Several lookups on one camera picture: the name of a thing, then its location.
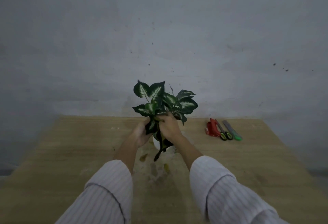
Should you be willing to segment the person's left hand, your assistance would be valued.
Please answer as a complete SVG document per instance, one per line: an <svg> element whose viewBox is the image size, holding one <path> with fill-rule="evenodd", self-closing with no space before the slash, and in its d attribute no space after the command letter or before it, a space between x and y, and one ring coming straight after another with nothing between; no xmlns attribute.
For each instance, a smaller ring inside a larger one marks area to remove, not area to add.
<svg viewBox="0 0 328 224"><path fill-rule="evenodd" d="M139 122L130 134L130 137L132 138L132 140L136 144L137 148L140 148L143 145L145 145L148 142L148 140L150 139L150 137L153 135L153 133L149 134L149 135L142 135L140 133L140 125L143 121Z"/></svg>

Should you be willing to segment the person's right hand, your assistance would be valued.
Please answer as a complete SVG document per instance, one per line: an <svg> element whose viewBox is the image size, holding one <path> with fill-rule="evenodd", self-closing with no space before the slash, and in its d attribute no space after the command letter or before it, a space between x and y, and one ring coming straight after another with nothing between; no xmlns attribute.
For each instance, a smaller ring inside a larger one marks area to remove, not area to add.
<svg viewBox="0 0 328 224"><path fill-rule="evenodd" d="M176 144L178 140L183 136L176 118L175 122L172 124L159 122L159 129L162 135L173 144Z"/></svg>

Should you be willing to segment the artificial green white leaf plant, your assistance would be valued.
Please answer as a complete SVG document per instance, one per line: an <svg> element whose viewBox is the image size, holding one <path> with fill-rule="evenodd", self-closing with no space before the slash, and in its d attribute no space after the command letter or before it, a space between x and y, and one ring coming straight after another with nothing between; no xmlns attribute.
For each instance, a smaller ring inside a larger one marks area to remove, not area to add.
<svg viewBox="0 0 328 224"><path fill-rule="evenodd" d="M159 115L172 113L175 119L180 120L184 125L187 122L186 115L193 113L198 108L198 103L193 100L196 95L192 91L181 90L176 96L173 93L165 92L165 81L147 85L140 80L133 88L134 94L139 98L145 98L146 104L132 107L133 110L141 114L143 117L149 117L150 121L145 126L146 135L152 134L154 139L159 143L158 153L154 158L154 162L158 160L161 153L173 147L173 144L164 137L159 129L159 123L163 120L159 119Z"/></svg>

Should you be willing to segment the person's left forearm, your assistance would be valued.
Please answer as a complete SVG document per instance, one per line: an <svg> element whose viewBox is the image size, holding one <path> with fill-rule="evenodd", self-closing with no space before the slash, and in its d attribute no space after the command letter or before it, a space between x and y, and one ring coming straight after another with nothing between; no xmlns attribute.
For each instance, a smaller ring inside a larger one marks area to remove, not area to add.
<svg viewBox="0 0 328 224"><path fill-rule="evenodd" d="M133 180L121 159L105 163L55 224L130 224Z"/></svg>

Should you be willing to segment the person's right forearm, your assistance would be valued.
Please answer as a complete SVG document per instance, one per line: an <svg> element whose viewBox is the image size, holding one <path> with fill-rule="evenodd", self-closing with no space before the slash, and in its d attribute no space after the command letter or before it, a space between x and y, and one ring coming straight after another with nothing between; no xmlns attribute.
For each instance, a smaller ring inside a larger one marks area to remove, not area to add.
<svg viewBox="0 0 328 224"><path fill-rule="evenodd" d="M202 155L182 134L175 134L170 140L190 171L196 204L211 224L289 224L217 160Z"/></svg>

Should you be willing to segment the white plant pot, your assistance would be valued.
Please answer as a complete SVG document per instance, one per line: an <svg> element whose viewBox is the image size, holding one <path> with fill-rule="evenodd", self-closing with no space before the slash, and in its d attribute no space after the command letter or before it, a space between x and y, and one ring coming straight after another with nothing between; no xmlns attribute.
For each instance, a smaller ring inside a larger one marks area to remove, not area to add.
<svg viewBox="0 0 328 224"><path fill-rule="evenodd" d="M163 150L163 152L166 152L167 149L174 148L174 145L168 139L159 140L158 132L153 134L153 143L158 150Z"/></svg>

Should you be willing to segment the red pruning shears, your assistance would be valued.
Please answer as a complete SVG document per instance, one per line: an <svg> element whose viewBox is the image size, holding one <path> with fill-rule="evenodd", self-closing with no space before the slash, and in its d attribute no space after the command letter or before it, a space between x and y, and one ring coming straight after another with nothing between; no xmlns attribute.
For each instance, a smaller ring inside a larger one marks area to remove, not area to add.
<svg viewBox="0 0 328 224"><path fill-rule="evenodd" d="M216 119L210 118L210 121L206 124L205 133L209 136L220 138L221 131L218 127L218 122Z"/></svg>

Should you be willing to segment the green grey utility knife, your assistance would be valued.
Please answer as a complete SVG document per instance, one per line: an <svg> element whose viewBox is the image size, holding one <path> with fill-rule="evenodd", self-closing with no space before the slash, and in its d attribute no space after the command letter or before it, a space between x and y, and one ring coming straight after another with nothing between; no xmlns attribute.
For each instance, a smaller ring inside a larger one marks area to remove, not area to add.
<svg viewBox="0 0 328 224"><path fill-rule="evenodd" d="M223 120L223 124L227 129L227 132L225 134L228 140L237 140L237 141L243 140L241 135L239 135L235 131L235 129L231 126L231 124L227 120Z"/></svg>

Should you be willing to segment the green black handled scissors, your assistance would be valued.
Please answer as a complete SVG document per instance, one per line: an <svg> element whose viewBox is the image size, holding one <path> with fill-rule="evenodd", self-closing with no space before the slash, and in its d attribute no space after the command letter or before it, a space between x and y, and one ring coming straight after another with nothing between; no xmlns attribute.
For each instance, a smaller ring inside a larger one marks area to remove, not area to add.
<svg viewBox="0 0 328 224"><path fill-rule="evenodd" d="M220 133L220 139L223 141L231 141L233 140L233 136L228 132L223 129L223 127L220 125L219 121L215 119L217 129Z"/></svg>

